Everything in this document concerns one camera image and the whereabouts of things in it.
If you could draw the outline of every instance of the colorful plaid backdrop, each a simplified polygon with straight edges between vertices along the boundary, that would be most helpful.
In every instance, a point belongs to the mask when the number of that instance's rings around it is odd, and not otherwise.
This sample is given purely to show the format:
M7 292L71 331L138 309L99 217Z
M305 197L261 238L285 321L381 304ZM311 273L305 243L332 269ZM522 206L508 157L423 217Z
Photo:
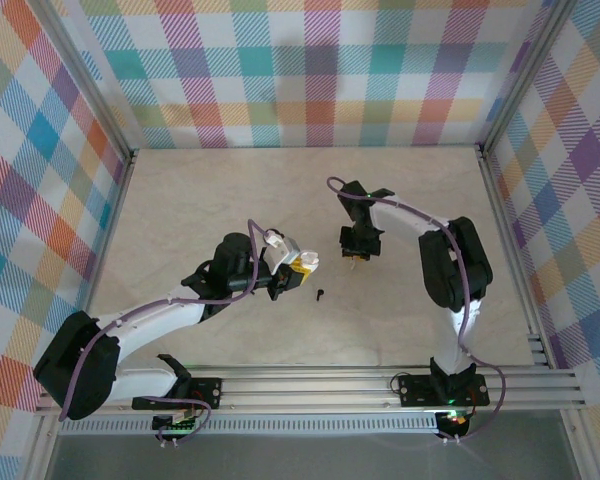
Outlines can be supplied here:
M83 302L121 172L24 0L0 1L0 479L17 471L32 366Z
M550 3L54 0L151 148L473 144Z
M600 439L600 0L581 0L492 158L558 364Z

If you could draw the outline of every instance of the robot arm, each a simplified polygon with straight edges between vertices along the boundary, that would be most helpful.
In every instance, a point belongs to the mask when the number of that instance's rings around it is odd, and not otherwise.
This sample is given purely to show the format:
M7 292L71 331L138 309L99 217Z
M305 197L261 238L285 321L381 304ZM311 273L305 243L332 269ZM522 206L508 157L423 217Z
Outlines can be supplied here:
M83 311L70 315L36 365L35 378L57 403L68 403L63 411L72 420L90 415L108 401L134 398L134 405L141 406L143 399L136 397L192 398L200 385L170 355L159 358L172 371L120 370L118 365L138 348L208 320L253 290L266 288L277 300L318 267L317 254L301 251L292 238L274 230L263 232L263 237L266 247L254 260L255 239L228 234L213 259L164 298L100 318ZM233 297L235 292L243 293Z
M476 367L461 344L471 350L480 303L487 285L493 280L473 223L464 217L448 220L420 212L387 189L367 193L357 181L344 183L340 190L329 186L338 193L342 206L354 222L352 227L344 226L340 231L344 257L369 260L371 256L380 255L380 236L383 233L396 235L408 242L418 242L425 288L431 299L442 308L440 312L444 317L438 325L438 350L431 359L431 383L439 390L440 402L448 401L458 391L464 394L467 382L475 376ZM442 228L451 232L460 247L469 279L469 315L464 329L465 303L460 270Z

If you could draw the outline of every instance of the white tabletop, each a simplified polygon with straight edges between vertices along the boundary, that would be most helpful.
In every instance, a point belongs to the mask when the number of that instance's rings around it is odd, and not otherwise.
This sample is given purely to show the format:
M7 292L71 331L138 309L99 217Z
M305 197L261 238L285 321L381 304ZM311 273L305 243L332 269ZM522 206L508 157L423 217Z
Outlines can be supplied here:
M338 237L350 225L329 175L386 187L441 217L469 217L494 271L474 352L532 363L527 326L472 148L144 150L133 172L91 313L164 295L253 218L277 228L320 267L272 302L266 291L166 335L133 361L170 353L184 364L423 365L440 309L423 285L418 246L384 235L382 254L350 269ZM316 291L324 296L316 302Z

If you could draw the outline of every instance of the marble surface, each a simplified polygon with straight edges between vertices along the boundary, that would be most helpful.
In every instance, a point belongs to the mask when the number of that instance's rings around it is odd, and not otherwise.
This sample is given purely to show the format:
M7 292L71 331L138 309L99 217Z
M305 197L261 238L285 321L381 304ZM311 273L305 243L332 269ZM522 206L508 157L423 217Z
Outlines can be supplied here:
M531 364L527 326L472 148L143 150L106 259L92 314L163 295L253 218L319 252L320 267L272 302L266 291L130 357L170 353L185 364L428 364L440 309L422 282L419 250L384 235L382 255L351 270L338 244L346 212L325 179L386 187L429 213L471 218L494 270L475 353ZM320 302L316 291L325 290Z

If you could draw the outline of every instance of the purple cable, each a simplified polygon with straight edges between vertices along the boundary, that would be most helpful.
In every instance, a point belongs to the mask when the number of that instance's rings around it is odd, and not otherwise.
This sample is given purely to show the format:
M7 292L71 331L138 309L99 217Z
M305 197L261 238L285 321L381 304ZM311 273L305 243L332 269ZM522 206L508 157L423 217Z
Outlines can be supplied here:
M161 305L188 305L188 304L199 304L199 305L228 305L230 303L235 303L238 300L242 300L244 297L249 295L254 287L256 286L256 282L258 280L258 247L256 245L256 236L254 230L257 230L260 234L264 235L265 231L252 219L247 220L247 226L249 228L249 239L251 240L251 257L253 258L253 275L251 276L251 282L247 286L247 289L242 292L237 297L227 298L225 300L200 300L200 299L192 299L192 298L173 298L168 300L166 298L162 300L156 300L154 302L147 303L146 305L141 305L133 310L128 311L123 314L119 319L112 321L109 325L100 330L90 341L87 343L87 346L84 347L82 353L80 354L80 358L76 363L76 367L73 369L73 373L71 375L71 379L69 381L69 387L67 388L67 394L64 398L64 403L62 404L62 411L60 412L60 416L58 420L60 422L64 421L67 418L67 414L69 412L69 407L71 406L71 401L73 400L73 395L76 391L76 385L78 383L78 378L80 377L80 372L82 371L82 367L84 366L84 362L87 359L87 355L93 348L100 338L110 332L113 328L121 326L123 323L129 321L136 315L145 312L147 310L151 310L154 307L158 307ZM191 402L191 400L180 400L181 402Z
M201 405L205 408L205 410L207 411L207 416L205 417L203 422L200 425L198 425L192 432L186 434L184 437L182 437L180 440L178 440L177 443L186 443L189 440L191 440L196 433L198 433L200 430L202 430L204 428L204 426L209 422L209 419L211 418L211 405L209 405L207 402L204 402L202 400L194 400L193 398L189 398L189 399L162 398L162 397L143 397L143 398L145 400L149 400L150 402L190 403L192 405ZM160 440L160 442L166 442L166 440L162 437L162 432L164 432L165 430L166 430L166 427L160 427L160 429L158 430L158 440Z
M449 242L451 243L451 247L453 248L453 251L455 252L456 258L458 260L458 267L460 268L460 278L462 280L462 290L464 293L464 315L462 318L462 324L460 325L460 331L458 332L458 345L460 346L460 349L471 360L476 362L478 365L495 370L498 373L498 375L500 376L500 382L502 383L502 389L500 391L500 398L498 399L498 403L496 404L496 407L493 409L493 412L491 412L491 415L489 416L487 421L484 422L482 425L480 425L476 430L474 430L470 434L464 436L463 439L466 440L466 439L473 437L480 430L484 429L489 424L491 424L491 422L493 422L496 415L502 408L502 405L504 404L504 397L505 397L505 394L507 391L507 380L504 376L504 372L502 371L502 369L500 367L498 367L497 365L493 365L491 363L484 362L484 361L480 360L479 358L475 357L471 352L469 352L469 349L465 346L465 344L463 342L463 337L464 337L465 331L467 329L467 325L469 323L469 308L470 308L470 304L471 304L471 291L469 289L469 277L467 275L467 270L464 265L464 260L462 259L462 252L460 251L460 246L458 245L458 242L456 242L456 239L454 238L451 231L449 231L449 229L445 225L443 225L440 221L438 221L437 219L431 217L430 215L427 215L426 213L418 210L417 208L412 207L411 205L407 205L406 203L402 203L402 202L395 202L393 200L388 200L386 198L366 197L366 196L362 196L362 195L351 195L349 193L344 193L344 192L341 192L340 190L338 190L336 187L334 187L332 185L332 182L340 182L342 185L345 185L346 182L338 177L327 178L327 187L329 187L329 189L331 191L335 192L336 195L339 195L344 198L349 198L351 200L366 200L366 201L371 201L371 202L384 203L386 205L392 205L392 206L400 208L402 210L406 210L407 212L412 213L413 215L416 215L417 217L438 227L449 239Z

